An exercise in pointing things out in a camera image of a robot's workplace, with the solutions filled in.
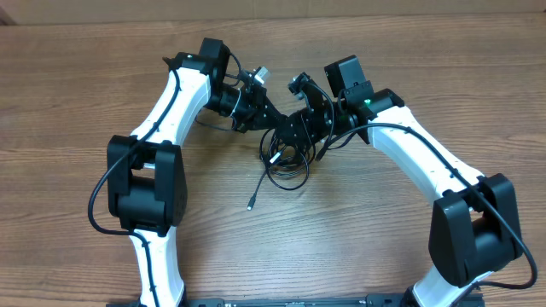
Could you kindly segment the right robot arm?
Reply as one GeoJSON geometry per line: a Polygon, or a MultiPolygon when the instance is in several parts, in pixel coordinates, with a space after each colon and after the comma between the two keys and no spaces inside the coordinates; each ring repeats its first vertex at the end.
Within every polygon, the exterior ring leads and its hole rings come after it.
{"type": "Polygon", "coordinates": [[[501,173],[486,176],[450,153],[390,89],[374,90],[355,55],[325,66],[327,95],[302,72],[288,84],[305,101],[277,129],[269,162],[281,165],[283,145],[307,166],[340,139],[359,136],[389,157],[432,206],[429,272],[411,286],[402,306],[458,306],[488,284],[488,276],[522,256],[514,185],[501,173]]]}

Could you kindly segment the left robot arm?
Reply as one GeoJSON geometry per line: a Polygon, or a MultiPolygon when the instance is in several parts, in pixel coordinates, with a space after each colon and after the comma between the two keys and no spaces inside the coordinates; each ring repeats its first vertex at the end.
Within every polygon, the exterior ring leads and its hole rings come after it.
{"type": "Polygon", "coordinates": [[[233,57],[222,41],[205,38],[198,53],[167,58],[167,84],[150,114],[107,145],[108,210],[135,247],[142,282],[137,306],[187,303],[176,248],[188,198],[181,147],[201,109],[231,119],[240,133],[283,119],[266,96],[265,67],[240,69],[234,84],[225,83],[233,57]]]}

